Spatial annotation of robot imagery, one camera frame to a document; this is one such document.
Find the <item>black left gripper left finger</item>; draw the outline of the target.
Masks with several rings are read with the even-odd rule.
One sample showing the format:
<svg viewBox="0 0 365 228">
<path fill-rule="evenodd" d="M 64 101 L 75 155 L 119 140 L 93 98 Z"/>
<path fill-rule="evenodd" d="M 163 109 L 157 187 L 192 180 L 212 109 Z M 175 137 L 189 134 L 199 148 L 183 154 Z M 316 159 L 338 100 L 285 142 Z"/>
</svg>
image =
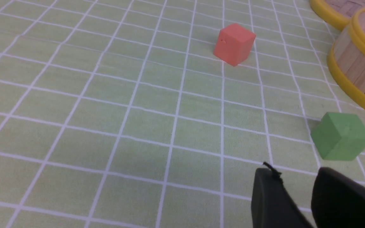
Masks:
<svg viewBox="0 0 365 228">
<path fill-rule="evenodd" d="M 281 172 L 269 163 L 255 171 L 252 192 L 254 228 L 312 228 L 284 187 Z"/>
</svg>

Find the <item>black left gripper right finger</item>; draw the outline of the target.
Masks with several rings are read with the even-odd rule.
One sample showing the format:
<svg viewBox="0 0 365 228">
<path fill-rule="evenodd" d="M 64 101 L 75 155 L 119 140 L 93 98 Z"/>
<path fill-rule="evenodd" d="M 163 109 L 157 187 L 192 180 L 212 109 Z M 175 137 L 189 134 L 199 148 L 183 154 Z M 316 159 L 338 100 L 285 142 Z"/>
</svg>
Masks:
<svg viewBox="0 0 365 228">
<path fill-rule="evenodd" d="M 365 228 L 365 187 L 321 167 L 313 185 L 311 210 L 318 228 Z"/>
</svg>

